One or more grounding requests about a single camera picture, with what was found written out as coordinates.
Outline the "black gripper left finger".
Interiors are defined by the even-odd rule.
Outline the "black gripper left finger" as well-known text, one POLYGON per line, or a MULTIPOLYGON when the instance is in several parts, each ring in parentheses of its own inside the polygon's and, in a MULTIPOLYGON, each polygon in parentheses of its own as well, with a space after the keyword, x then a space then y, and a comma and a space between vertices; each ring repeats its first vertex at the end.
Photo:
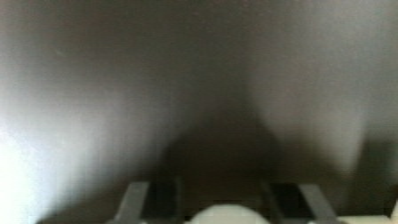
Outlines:
POLYGON ((175 180, 127 185, 113 224, 181 224, 181 188, 175 180))

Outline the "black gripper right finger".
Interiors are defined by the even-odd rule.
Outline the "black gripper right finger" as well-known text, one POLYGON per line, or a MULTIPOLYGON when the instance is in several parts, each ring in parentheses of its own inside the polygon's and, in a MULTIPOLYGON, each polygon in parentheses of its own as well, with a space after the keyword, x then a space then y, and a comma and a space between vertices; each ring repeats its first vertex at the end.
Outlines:
POLYGON ((261 196, 263 211, 271 224, 341 224, 314 184, 264 183, 261 196))

